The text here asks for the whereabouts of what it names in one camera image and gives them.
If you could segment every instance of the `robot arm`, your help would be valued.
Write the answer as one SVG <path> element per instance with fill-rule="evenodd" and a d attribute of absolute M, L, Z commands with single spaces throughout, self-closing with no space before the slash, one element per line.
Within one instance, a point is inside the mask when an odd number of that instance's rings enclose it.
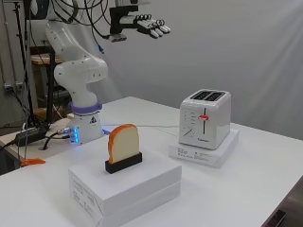
<path fill-rule="evenodd" d="M 80 0 L 32 0 L 31 11 L 35 19 L 48 19 L 46 36 L 57 54 L 64 59 L 64 63 L 58 65 L 54 76 L 56 81 L 64 87 L 72 97 L 71 108 L 74 119 L 68 125 L 72 129 L 72 142 L 83 144 L 102 136 L 98 112 L 101 104 L 97 97 L 87 89 L 87 83 L 99 81 L 107 77 L 108 69 L 104 60 L 96 58 L 87 52 L 75 39 L 69 30 L 69 24 L 76 21 L 82 24 L 77 15 L 79 10 L 86 11 L 87 17 L 94 30 L 97 30 L 89 10 L 100 5 L 102 15 L 102 1 L 80 7 Z M 109 35 L 98 33 L 103 39 L 112 42 L 126 40 L 121 32 L 123 29 L 132 28 L 140 33 L 148 34 L 154 39 L 170 33 L 163 20 L 155 21 L 150 15 L 129 15 L 130 12 L 138 11 L 138 5 L 146 4 L 142 0 L 115 0 L 116 7 L 110 8 L 111 30 Z"/>

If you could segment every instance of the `white platform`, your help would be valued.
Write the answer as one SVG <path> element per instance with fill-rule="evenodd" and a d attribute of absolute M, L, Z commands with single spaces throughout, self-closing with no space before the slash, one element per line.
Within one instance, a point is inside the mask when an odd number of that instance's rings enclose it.
<path fill-rule="evenodd" d="M 178 143 L 178 140 L 173 140 L 169 145 L 169 156 L 188 160 L 190 162 L 221 167 L 231 152 L 235 149 L 239 141 L 239 130 L 230 130 L 230 133 L 222 141 L 217 149 L 198 148 L 191 145 Z"/>
<path fill-rule="evenodd" d="M 98 149 L 100 159 L 69 168 L 70 196 L 95 225 L 120 226 L 180 195 L 182 167 L 171 159 L 141 148 L 142 163 L 109 174 L 107 147 Z"/>

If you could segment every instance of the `toaster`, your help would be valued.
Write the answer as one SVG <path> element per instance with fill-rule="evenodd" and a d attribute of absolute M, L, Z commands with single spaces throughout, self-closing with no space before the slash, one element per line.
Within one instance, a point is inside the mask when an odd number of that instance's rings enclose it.
<path fill-rule="evenodd" d="M 200 90 L 180 108 L 179 143 L 216 149 L 230 132 L 231 95 Z"/>

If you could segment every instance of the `white table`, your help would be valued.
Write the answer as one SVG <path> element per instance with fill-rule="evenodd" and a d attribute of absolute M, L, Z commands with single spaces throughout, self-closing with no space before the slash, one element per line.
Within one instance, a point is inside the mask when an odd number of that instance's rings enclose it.
<path fill-rule="evenodd" d="M 104 105 L 104 124 L 173 126 L 179 111 L 133 97 Z M 222 168 L 183 165 L 182 195 L 125 226 L 258 227 L 303 174 L 303 142 L 233 124 L 240 141 Z M 140 143 L 167 155 L 175 128 L 140 127 Z M 90 226 L 68 199 L 69 166 L 94 158 L 103 137 L 0 177 L 0 226 Z"/>

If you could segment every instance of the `toaster slot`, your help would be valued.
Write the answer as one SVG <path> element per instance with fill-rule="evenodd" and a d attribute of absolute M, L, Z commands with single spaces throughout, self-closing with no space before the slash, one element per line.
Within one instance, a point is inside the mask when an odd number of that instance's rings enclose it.
<path fill-rule="evenodd" d="M 209 96 L 212 92 L 209 91 L 202 91 L 198 94 L 196 94 L 195 96 L 193 96 L 191 99 L 195 99 L 195 100 L 203 100 L 205 99 L 207 96 Z"/>
<path fill-rule="evenodd" d="M 215 92 L 215 93 L 211 94 L 208 98 L 206 98 L 205 101 L 217 101 L 223 95 L 224 95 L 224 93 Z"/>

